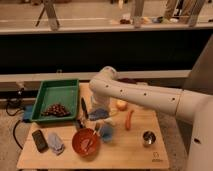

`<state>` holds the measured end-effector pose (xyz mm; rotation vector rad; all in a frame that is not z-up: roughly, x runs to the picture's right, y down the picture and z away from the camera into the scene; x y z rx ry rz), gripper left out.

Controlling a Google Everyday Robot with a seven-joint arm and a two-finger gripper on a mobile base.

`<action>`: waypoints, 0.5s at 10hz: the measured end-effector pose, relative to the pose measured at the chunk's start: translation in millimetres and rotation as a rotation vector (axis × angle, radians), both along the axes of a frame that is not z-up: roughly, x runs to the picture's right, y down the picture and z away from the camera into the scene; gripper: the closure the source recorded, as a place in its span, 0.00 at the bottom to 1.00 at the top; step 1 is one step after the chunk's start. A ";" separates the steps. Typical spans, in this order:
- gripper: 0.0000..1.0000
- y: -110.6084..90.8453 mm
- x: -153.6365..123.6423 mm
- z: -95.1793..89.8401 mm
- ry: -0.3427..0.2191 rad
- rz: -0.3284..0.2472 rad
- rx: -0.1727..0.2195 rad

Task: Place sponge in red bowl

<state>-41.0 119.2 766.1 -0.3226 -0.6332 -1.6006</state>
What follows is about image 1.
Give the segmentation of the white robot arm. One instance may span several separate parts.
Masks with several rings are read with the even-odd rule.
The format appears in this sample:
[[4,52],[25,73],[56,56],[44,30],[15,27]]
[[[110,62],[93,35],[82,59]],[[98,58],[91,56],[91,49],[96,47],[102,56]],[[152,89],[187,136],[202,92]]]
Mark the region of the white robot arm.
[[147,107],[193,125],[185,171],[213,171],[213,95],[186,89],[117,80],[117,71],[106,66],[89,82],[98,105],[110,97]]

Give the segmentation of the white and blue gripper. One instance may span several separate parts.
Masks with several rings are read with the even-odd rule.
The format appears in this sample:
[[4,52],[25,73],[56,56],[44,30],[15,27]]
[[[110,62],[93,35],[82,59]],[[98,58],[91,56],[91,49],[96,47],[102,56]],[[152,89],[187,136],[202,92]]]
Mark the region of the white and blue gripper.
[[[89,120],[90,121],[106,119],[108,117],[109,117],[109,110],[104,107],[92,108],[89,111]],[[100,129],[100,126],[101,126],[100,122],[96,122],[95,131],[98,131]]]

